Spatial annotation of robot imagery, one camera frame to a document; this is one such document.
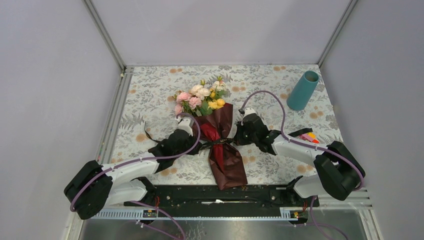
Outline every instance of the gray wall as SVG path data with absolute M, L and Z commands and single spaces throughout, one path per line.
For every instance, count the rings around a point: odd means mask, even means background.
M 349 0 L 93 2 L 126 64 L 186 65 L 316 63 Z
M 361 0 L 322 75 L 385 240 L 424 239 L 424 1 Z
M 0 3 L 0 239 L 59 239 L 119 70 L 81 0 Z

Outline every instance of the pink object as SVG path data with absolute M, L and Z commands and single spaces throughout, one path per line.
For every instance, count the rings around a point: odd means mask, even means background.
M 309 135 L 309 133 L 305 133 L 299 136 L 302 140 L 314 143 L 314 144 L 319 144 L 320 142 L 318 140 L 316 140 L 315 138 L 313 138 L 312 136 Z
M 188 101 L 188 105 L 193 110 L 197 106 L 202 105 L 202 100 L 200 98 L 194 96 L 194 97 L 190 98 L 190 100 Z
M 187 92 L 182 92 L 176 97 L 176 103 L 180 104 L 183 101 L 189 101 L 192 95 Z
M 181 106 L 180 104 L 177 104 L 175 106 L 175 115 L 180 114 L 183 111 L 183 106 Z

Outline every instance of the teal cup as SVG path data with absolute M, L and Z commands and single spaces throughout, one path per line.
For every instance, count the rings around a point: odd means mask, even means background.
M 288 107 L 295 111 L 305 109 L 319 81 L 320 76 L 316 72 L 306 71 L 287 98 Z

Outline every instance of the table surface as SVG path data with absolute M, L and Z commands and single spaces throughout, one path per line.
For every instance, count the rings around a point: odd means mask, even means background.
M 255 91 L 268 90 L 282 100 L 286 110 L 284 132 L 312 128 L 323 144 L 342 141 L 322 78 L 304 110 L 294 111 L 286 104 L 293 87 L 308 70 L 321 76 L 320 69 L 314 64 L 135 67 L 110 162 L 140 156 L 155 146 L 156 143 L 146 137 L 144 128 L 157 140 L 169 136 L 177 127 L 174 120 L 176 103 L 171 96 L 178 90 L 188 91 L 200 80 L 206 80 L 210 85 L 210 79 L 219 75 L 223 76 L 230 90 L 230 95 L 224 99 L 234 105 L 232 134 L 236 130 L 236 121 L 241 119 L 237 110 L 245 99 Z M 280 128 L 282 111 L 272 96 L 259 93 L 247 106 L 255 108 L 270 129 Z M 263 153 L 254 144 L 236 148 L 243 157 L 248 184 L 286 184 L 297 176 L 316 173 L 310 165 L 286 156 Z M 156 185 L 214 185 L 208 154 L 208 151 L 202 151 L 195 156 L 182 156 L 173 166 L 147 177 Z

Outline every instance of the cable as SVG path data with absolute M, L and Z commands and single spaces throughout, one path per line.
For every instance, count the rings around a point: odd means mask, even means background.
M 162 233 L 162 234 L 165 234 L 166 236 L 168 236 L 168 237 L 171 237 L 171 238 L 173 238 L 173 239 L 175 239 L 175 240 L 185 240 L 186 239 L 186 233 L 184 232 L 184 230 L 183 230 L 183 228 L 180 226 L 180 224 L 178 224 L 178 222 L 171 216 L 171 215 L 169 215 L 166 211 L 164 211 L 164 210 L 162 210 L 162 209 L 160 209 L 160 208 L 158 208 L 158 207 L 154 207 L 154 206 L 150 206 L 150 205 L 148 205 L 148 204 L 145 204 L 145 203 L 142 203 L 142 202 L 138 202 L 138 201 L 131 201 L 131 203 L 133 203 L 133 204 L 138 204 L 138 205 L 141 205 L 141 206 L 143 206 L 143 207 L 148 207 L 148 208 L 152 208 L 152 209 L 155 209 L 156 211 L 157 211 L 157 214 L 159 215 L 159 212 L 161 212 L 161 213 L 163 213 L 165 216 L 167 216 L 169 219 L 171 219 L 171 221 L 176 225 L 176 227 L 179 229 L 179 231 L 182 233 L 182 238 L 178 238 L 178 237 L 176 237 L 176 236 L 173 236 L 173 235 L 171 235 L 171 234 L 169 234 L 169 233 L 167 233 L 166 231 L 164 231 L 164 230 L 161 230 L 161 229 L 159 229 L 159 228 L 156 228 L 156 227 L 154 227 L 154 226 L 150 226 L 150 225 L 148 225 L 148 224 L 144 224 L 143 226 L 144 227 L 147 227 L 147 228 L 149 228 L 149 229 L 153 229 L 153 230 L 155 230 L 155 231 L 158 231 L 158 232 L 160 232 L 160 233 Z
M 276 100 L 277 100 L 277 102 L 279 103 L 279 105 L 280 105 L 280 107 L 281 107 L 281 110 L 282 110 L 282 122 L 281 122 L 281 135 L 282 135 L 282 137 L 284 138 L 284 139 L 286 139 L 287 141 L 289 141 L 289 142 L 292 142 L 292 143 L 295 143 L 295 144 L 297 144 L 297 145 L 300 145 L 300 146 L 304 146 L 304 147 L 307 147 L 307 148 L 310 148 L 310 149 L 315 149 L 315 145 L 314 144 L 308 144 L 308 143 L 305 143 L 305 142 L 303 142 L 303 141 L 298 141 L 298 140 L 296 140 L 295 138 L 289 138 L 285 133 L 284 133 L 284 121 L 286 120 L 286 111 L 284 110 L 284 106 L 283 106 L 283 104 L 281 103 L 281 101 L 280 101 L 280 99 L 274 94 L 274 93 L 272 93 L 272 92 L 270 92 L 270 91 L 267 91 L 267 90 L 259 90 L 259 91 L 255 91 L 254 93 L 252 93 L 250 96 L 248 96 L 247 97 L 247 99 L 244 101 L 244 103 L 243 103 L 243 105 L 241 106 L 241 109 L 244 109 L 245 108 L 245 106 L 246 106 L 246 104 L 248 103 L 248 101 L 249 101 L 249 99 L 253 96 L 253 95 L 256 95 L 256 94 L 258 94 L 258 93 L 267 93 L 267 94 L 270 94 L 271 96 L 273 96 Z M 321 151 L 324 151 L 324 152 L 327 152 L 327 153 L 329 153 L 329 154 L 332 154 L 332 155 L 334 155 L 334 156 L 336 156 L 336 157 L 338 157 L 340 160 L 342 160 L 343 162 L 346 162 L 353 170 L 355 170 L 355 172 L 358 174 L 358 176 L 359 176 L 359 179 L 360 179 L 360 183 L 359 183 L 359 186 L 357 186 L 356 188 L 355 188 L 355 190 L 357 191 L 357 190 L 359 190 L 359 189 L 361 189 L 362 188 L 362 186 L 364 185 L 364 177 L 362 176 L 362 173 L 361 173 L 361 171 L 359 171 L 359 169 L 353 164 L 353 163 L 351 163 L 349 160 L 347 160 L 344 156 L 342 156 L 342 155 L 340 155 L 340 154 L 338 154 L 338 153 L 336 153 L 336 152 L 334 152 L 334 151 L 331 151 L 331 150 L 329 150 L 329 149 L 327 149 L 327 148 L 324 148 L 324 147 L 317 147 L 317 149 L 318 150 L 321 150 Z
M 193 146 L 191 146 L 190 147 L 190 149 L 188 149 L 187 151 L 185 151 L 185 152 L 183 152 L 183 153 L 180 153 L 180 154 L 177 154 L 177 155 L 173 155 L 173 156 L 150 156 L 150 157 L 144 157 L 144 158 L 142 158 L 142 159 L 140 159 L 140 158 L 136 158 L 136 159 L 133 159 L 133 160 L 129 160 L 129 161 L 126 161 L 126 162 L 123 162 L 123 163 L 120 163 L 120 164 L 117 164 L 117 165 L 115 165 L 114 166 L 114 169 L 118 169 L 118 168 L 120 168 L 120 167 L 122 167 L 122 166 L 125 166 L 125 165 L 128 165 L 128 164 L 132 164 L 132 163 L 136 163 L 136 162 L 140 162 L 140 161 L 145 161 L 145 160 L 158 160 L 158 159 L 173 159 L 173 158 L 179 158 L 179 157 L 181 157 L 181 156 L 183 156 L 183 155 L 185 155 L 185 154 L 188 154 L 189 152 L 191 152 L 191 150 L 193 150 L 196 146 L 197 146 L 197 144 L 199 143 L 199 140 L 200 140 L 200 133 L 201 133 L 201 129 L 200 129 L 200 126 L 199 126 L 199 123 L 196 121 L 196 119 L 195 119 L 195 117 L 194 116 L 192 116 L 192 115 L 190 115 L 190 114 L 188 114 L 188 113 L 185 113 L 185 112 L 182 112 L 182 113 L 180 113 L 180 114 L 178 114 L 176 117 L 179 117 L 179 116 L 187 116 L 187 117 L 189 117 L 189 118 L 191 118 L 193 121 L 194 121 L 194 123 L 196 124 L 196 127 L 197 127 L 197 139 L 196 139 L 196 141 L 194 142 L 194 144 L 193 144 Z M 94 181 L 96 181 L 98 178 L 100 178 L 103 174 L 106 174 L 106 173 L 108 173 L 108 172 L 110 172 L 110 171 L 112 171 L 113 169 L 110 167 L 110 168 L 108 168 L 108 169 L 106 169 L 106 170 L 104 170 L 104 171 L 102 171 L 102 172 L 100 172 L 99 174 L 97 174 L 96 176 L 94 176 L 92 179 L 90 179 L 82 188 L 81 188 L 81 190 L 79 190 L 79 192 L 75 195 L 75 197 L 73 198 L 73 200 L 72 200 L 72 202 L 70 203 L 70 211 L 71 212 L 76 212 L 76 210 L 75 210 L 75 208 L 74 208 L 74 206 L 75 206 L 75 203 L 77 202 L 77 200 L 78 200 L 78 198 L 81 196 L 81 194 L 83 194 L 83 192 L 94 182 Z M 180 229 L 180 231 L 182 232 L 182 235 L 184 236 L 184 239 L 186 239 L 186 234 L 184 233 L 184 231 L 182 230 L 182 228 L 181 228 L 181 226 L 180 225 L 178 225 L 177 224 L 177 222 L 175 221 L 175 220 L 173 220 L 173 218 L 168 214 L 168 213 L 166 213 L 166 212 L 164 212 L 164 211 L 162 211 L 162 210 L 160 210 L 163 214 L 165 214 L 168 218 L 171 218 L 171 220 L 177 225 L 177 227 Z
M 332 238 L 332 237 L 330 237 L 329 235 L 327 235 L 327 233 L 325 233 L 320 227 L 318 227 L 318 226 L 323 226 L 323 227 L 327 227 L 327 228 L 332 228 L 332 229 L 335 229 L 336 231 L 338 231 L 339 233 L 341 233 L 345 238 L 346 238 L 346 240 L 349 240 L 349 238 L 348 238 L 348 236 L 346 235 L 346 233 L 344 233 L 342 230 L 340 230 L 339 228 L 337 228 L 336 226 L 333 226 L 333 225 L 330 225 L 330 224 L 325 224 L 325 223 L 317 223 L 316 221 L 315 221 L 315 218 L 314 218 L 314 214 L 312 213 L 312 208 L 314 207 L 314 202 L 315 202 L 315 199 L 317 199 L 317 196 L 313 196 L 312 197 L 312 201 L 310 202 L 310 208 L 309 208 L 309 211 L 310 211 L 310 218 L 312 219 L 312 222 L 313 222 L 313 224 L 316 226 L 316 228 L 318 229 L 318 231 L 319 232 L 321 232 L 321 234 L 322 235 L 324 235 L 324 237 L 326 237 L 327 239 L 329 239 L 329 240 L 335 240 L 334 238 Z
M 342 234 L 347 240 L 349 239 L 348 236 L 346 235 L 346 233 L 344 233 L 340 228 L 330 225 L 330 224 L 325 224 L 325 223 L 317 223 L 318 226 L 320 227 L 325 227 L 325 228 L 329 228 L 329 229 L 334 229 L 337 232 L 339 232 L 340 234 Z M 299 227 L 310 227 L 310 226 L 316 226 L 315 224 L 283 224 L 283 227 L 294 227 L 294 228 L 299 228 Z
M 338 153 L 336 153 L 336 152 L 334 152 L 334 151 L 331 151 L 331 150 L 329 150 L 329 149 L 327 149 L 327 148 L 324 148 L 324 147 L 320 147 L 320 146 L 318 146 L 317 148 L 316 148 L 316 145 L 314 145 L 314 144 L 308 144 L 308 143 L 305 143 L 305 142 L 302 142 L 302 141 L 298 141 L 298 140 L 296 140 L 295 138 L 289 138 L 285 133 L 284 133 L 284 121 L 286 120 L 286 111 L 284 110 L 284 106 L 283 106 L 283 104 L 281 103 L 281 101 L 280 101 L 280 99 L 275 95 L 275 94 L 273 94 L 272 92 L 270 92 L 270 91 L 267 91 L 267 90 L 259 90 L 259 91 L 255 91 L 254 93 L 252 93 L 250 96 L 248 96 L 247 97 L 247 99 L 244 101 L 244 103 L 243 103 L 243 105 L 241 106 L 241 109 L 244 109 L 245 108 L 245 106 L 246 106 L 246 104 L 248 103 L 248 101 L 249 101 L 249 99 L 253 96 L 253 95 L 256 95 L 256 94 L 258 94 L 258 93 L 267 93 L 267 94 L 270 94 L 271 96 L 273 96 L 276 100 L 277 100 L 277 102 L 279 103 L 279 105 L 280 105 L 280 107 L 281 107 L 281 110 L 282 110 L 282 122 L 281 122 L 281 135 L 282 135 L 282 137 L 284 138 L 284 139 L 286 139 L 287 141 L 289 141 L 289 142 L 292 142 L 292 143 L 295 143 L 295 144 L 297 144 L 297 145 L 300 145 L 300 146 L 304 146 L 304 147 L 307 147 L 307 148 L 311 148 L 311 149 L 317 149 L 317 150 L 321 150 L 321 151 L 324 151 L 324 152 L 327 152 L 327 153 L 329 153 L 329 154 L 332 154 L 333 156 L 336 156 L 336 157 L 338 157 L 340 160 L 342 160 L 342 161 L 344 161 L 345 163 L 347 163 L 352 169 L 354 169 L 355 170 L 355 172 L 357 173 L 357 175 L 359 176 L 359 179 L 360 179 L 360 183 L 359 183 L 359 185 L 354 189 L 354 191 L 357 191 L 357 190 L 359 190 L 359 189 L 361 189 L 362 188 L 362 186 L 364 185 L 364 177 L 362 176 L 362 173 L 361 173 L 361 171 L 359 171 L 359 169 L 353 164 L 353 163 L 351 163 L 349 160 L 347 160 L 344 156 L 342 156 L 342 155 L 340 155 L 340 154 L 338 154 Z M 313 208 L 313 204 L 314 204 L 314 201 L 315 201 L 315 199 L 317 198 L 317 196 L 313 196 L 313 198 L 312 198 L 312 201 L 311 201 L 311 203 L 310 203 L 310 215 L 311 215 L 311 218 L 312 218 L 312 222 L 313 222 L 313 224 L 316 226 L 316 228 L 322 233 L 322 235 L 324 235 L 327 239 L 329 239 L 329 240 L 334 240 L 333 238 L 331 238 L 330 236 L 328 236 L 319 226 L 325 226 L 325 227 L 329 227 L 329 228 L 333 228 L 333 229 L 335 229 L 335 230 L 337 230 L 338 232 L 340 232 L 346 239 L 348 239 L 348 236 L 344 233 L 344 232 L 342 232 L 340 229 L 338 229 L 337 227 L 335 227 L 335 226 L 333 226 L 333 225 L 329 225 L 329 224 L 323 224 L 323 223 L 317 223 L 316 221 L 315 221 L 315 218 L 314 218 L 314 214 L 312 213 L 312 208 Z

